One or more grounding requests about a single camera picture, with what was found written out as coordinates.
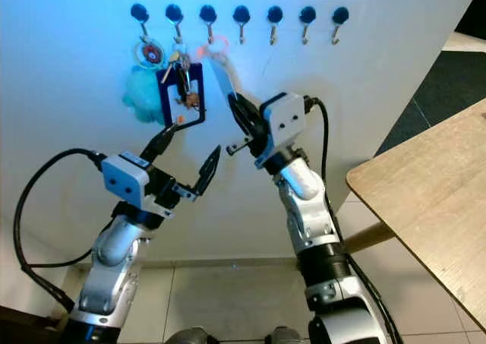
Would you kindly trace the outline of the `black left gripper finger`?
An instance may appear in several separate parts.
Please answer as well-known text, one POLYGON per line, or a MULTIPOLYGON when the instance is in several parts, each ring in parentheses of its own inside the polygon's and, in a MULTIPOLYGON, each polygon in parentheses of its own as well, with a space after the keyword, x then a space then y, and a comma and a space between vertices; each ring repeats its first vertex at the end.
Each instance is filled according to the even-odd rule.
POLYGON ((218 167, 219 157, 221 156, 221 145, 214 147, 209 156, 206 157, 204 164, 199 169, 199 178, 194 185, 194 195, 202 196, 215 177, 216 167, 218 167))
POLYGON ((156 159, 164 154, 175 134, 176 125, 166 126, 146 143, 143 149, 143 159, 156 159))

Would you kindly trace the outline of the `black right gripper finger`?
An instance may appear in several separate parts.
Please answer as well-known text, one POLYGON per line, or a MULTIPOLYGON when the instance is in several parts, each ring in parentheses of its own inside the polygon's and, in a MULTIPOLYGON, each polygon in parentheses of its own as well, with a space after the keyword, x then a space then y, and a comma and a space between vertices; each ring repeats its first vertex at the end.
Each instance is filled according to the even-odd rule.
POLYGON ((234 122, 240 127, 248 140, 256 140, 257 109, 254 104, 240 93, 230 93, 228 101, 234 122))
POLYGON ((251 138, 267 136, 267 122, 257 107, 248 99, 238 94, 238 125, 251 138))

